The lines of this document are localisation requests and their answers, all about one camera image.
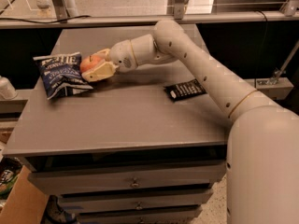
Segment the blue snack bag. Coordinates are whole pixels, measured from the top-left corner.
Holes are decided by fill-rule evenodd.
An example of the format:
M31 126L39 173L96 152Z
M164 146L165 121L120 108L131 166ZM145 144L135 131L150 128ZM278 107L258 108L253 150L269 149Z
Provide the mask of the blue snack bag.
M92 90L81 76L81 54L59 54L34 57L49 99Z

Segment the gray tabletop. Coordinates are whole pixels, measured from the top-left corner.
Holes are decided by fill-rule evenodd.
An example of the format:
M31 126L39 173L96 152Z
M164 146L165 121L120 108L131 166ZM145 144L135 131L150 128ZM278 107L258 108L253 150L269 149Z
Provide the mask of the gray tabletop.
M197 29L187 34L204 47ZM64 30L53 53L90 55L152 27ZM231 122L208 94L173 102L164 86L193 79L179 61L146 64L98 82L93 91L48 101L39 79L9 139L8 156L39 156L125 149L217 145Z

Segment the white bottle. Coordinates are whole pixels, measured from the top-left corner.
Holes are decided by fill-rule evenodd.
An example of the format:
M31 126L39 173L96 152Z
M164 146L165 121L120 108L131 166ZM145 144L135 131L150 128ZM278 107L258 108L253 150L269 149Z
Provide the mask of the white bottle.
M0 76L0 99L12 100L18 95L10 81Z

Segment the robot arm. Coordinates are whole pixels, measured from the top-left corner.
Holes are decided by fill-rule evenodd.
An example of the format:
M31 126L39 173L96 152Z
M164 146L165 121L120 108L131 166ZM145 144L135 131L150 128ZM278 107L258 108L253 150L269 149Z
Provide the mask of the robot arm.
M234 122L227 156L228 223L299 223L296 114L197 47L174 21L159 21L153 37L115 45L106 60L127 72L143 63L165 63L173 57L187 66Z

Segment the drawer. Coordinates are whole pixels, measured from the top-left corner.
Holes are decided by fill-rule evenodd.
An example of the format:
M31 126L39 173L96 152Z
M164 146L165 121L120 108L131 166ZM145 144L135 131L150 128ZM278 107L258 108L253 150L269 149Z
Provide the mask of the drawer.
M212 189L183 186L138 191L102 192L94 196L60 198L59 205L68 213L91 213L120 210L145 210L157 207L188 206L206 203Z
M162 224L189 223L201 213L200 206L161 208L147 211L126 211L78 215L80 224Z
M225 174L225 161L162 163L128 167L31 173L46 194L64 195L119 189L145 189L213 183Z

